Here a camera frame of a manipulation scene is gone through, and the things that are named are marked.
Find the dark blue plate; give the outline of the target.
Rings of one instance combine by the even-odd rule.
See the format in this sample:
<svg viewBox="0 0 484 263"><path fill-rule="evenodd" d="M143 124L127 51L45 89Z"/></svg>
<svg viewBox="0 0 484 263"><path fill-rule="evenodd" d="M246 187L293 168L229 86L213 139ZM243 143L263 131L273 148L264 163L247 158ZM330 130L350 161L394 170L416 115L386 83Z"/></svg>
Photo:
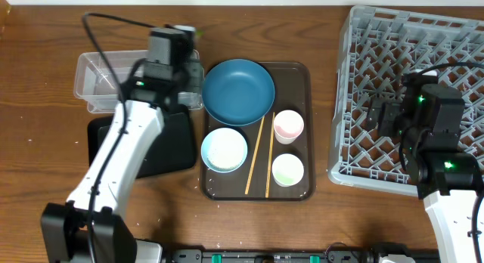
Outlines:
<svg viewBox="0 0 484 263"><path fill-rule="evenodd" d="M220 123L245 126L260 120L275 101L275 83L261 64L230 59L214 66L205 77L202 101Z"/></svg>

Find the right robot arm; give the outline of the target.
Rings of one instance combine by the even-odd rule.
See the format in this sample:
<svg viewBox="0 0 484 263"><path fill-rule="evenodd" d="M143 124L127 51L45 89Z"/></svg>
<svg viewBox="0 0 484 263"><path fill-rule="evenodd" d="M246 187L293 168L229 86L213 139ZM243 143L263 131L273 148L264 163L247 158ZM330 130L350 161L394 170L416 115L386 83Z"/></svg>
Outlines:
<svg viewBox="0 0 484 263"><path fill-rule="evenodd" d="M365 129L400 141L402 169L417 187L436 235L442 262L483 260L483 179L476 157L459 150L465 102L439 84L435 72L409 73L400 101L370 102Z"/></svg>

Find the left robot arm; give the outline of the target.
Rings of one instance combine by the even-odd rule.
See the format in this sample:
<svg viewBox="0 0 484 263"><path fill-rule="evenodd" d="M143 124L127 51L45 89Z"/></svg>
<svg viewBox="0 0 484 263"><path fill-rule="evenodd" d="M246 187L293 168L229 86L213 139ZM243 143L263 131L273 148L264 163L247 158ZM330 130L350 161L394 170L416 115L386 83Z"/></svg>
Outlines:
<svg viewBox="0 0 484 263"><path fill-rule="evenodd" d="M64 204L41 216L50 262L160 262L159 243L137 240L123 218L144 158L193 73L196 29L154 27L147 56L118 82L113 121L93 163Z"/></svg>

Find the white cup with green inside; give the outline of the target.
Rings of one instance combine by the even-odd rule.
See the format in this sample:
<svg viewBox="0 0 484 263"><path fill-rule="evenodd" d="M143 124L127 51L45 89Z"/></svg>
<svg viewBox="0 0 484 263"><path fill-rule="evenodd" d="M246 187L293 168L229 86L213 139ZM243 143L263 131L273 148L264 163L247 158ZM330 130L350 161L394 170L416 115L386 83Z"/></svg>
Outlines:
<svg viewBox="0 0 484 263"><path fill-rule="evenodd" d="M277 156L273 161L271 173L279 186L290 187L303 179L304 166L297 156L284 153Z"/></svg>

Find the white cup with pink inside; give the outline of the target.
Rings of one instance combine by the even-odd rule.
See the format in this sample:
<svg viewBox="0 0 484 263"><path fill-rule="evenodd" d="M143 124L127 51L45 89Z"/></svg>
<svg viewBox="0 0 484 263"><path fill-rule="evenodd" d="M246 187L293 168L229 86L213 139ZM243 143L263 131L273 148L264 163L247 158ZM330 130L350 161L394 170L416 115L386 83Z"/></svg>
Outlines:
<svg viewBox="0 0 484 263"><path fill-rule="evenodd" d="M293 143L304 130L302 116L294 110L283 110L275 116L274 130L276 140L281 144Z"/></svg>

